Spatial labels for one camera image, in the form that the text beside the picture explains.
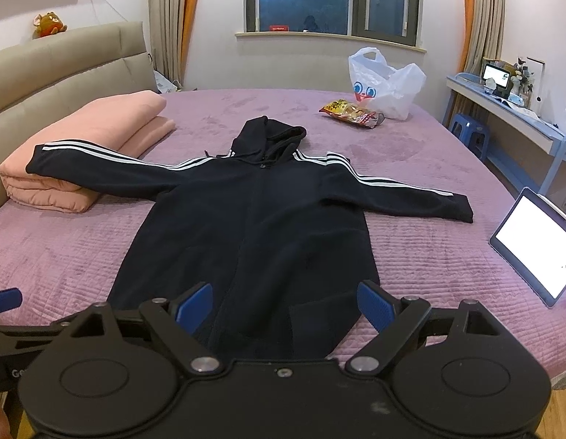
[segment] desk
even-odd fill
[[[529,187],[542,195],[547,194],[551,182],[557,174],[559,165],[563,160],[566,161],[566,134],[545,122],[524,116],[494,97],[487,95],[484,93],[484,86],[480,84],[480,78],[478,76],[466,73],[448,76],[446,85],[453,92],[444,116],[444,125],[447,126],[449,124],[447,117],[449,117],[452,110],[454,95],[455,93],[459,93],[510,126],[516,128],[516,130],[531,140],[531,142],[535,143],[537,147],[554,157],[543,183],[538,185],[525,170],[496,145],[496,143],[491,141],[488,147],[488,160],[518,191],[522,190],[524,187]]]

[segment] folded peach quilt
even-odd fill
[[[25,171],[35,146],[79,139],[138,157],[176,127],[173,120],[157,116],[166,103],[162,96],[150,90],[97,99],[40,130],[0,165],[0,178],[7,195],[35,208],[86,211],[97,200],[98,193]]]

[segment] beige leather headboard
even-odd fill
[[[142,23],[69,30],[0,51],[0,164],[49,124],[101,97],[156,90]],[[0,182],[0,207],[7,200]]]

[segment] jacket sleeve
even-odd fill
[[[325,157],[320,196],[393,216],[445,218],[466,223],[472,223],[473,217],[466,196],[362,176],[356,173],[347,158],[335,153]]]
[[[180,165],[147,163],[83,140],[37,145],[27,173],[65,180],[115,196],[155,200],[175,188],[183,170],[212,158],[195,158]]]

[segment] black jacket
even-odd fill
[[[354,171],[297,150],[303,127],[249,120],[228,155],[151,164],[81,140],[38,145],[28,173],[155,200],[109,301],[136,308],[212,284],[196,336],[222,359],[329,354],[357,321],[355,289],[378,281],[363,208],[472,222],[465,196]]]

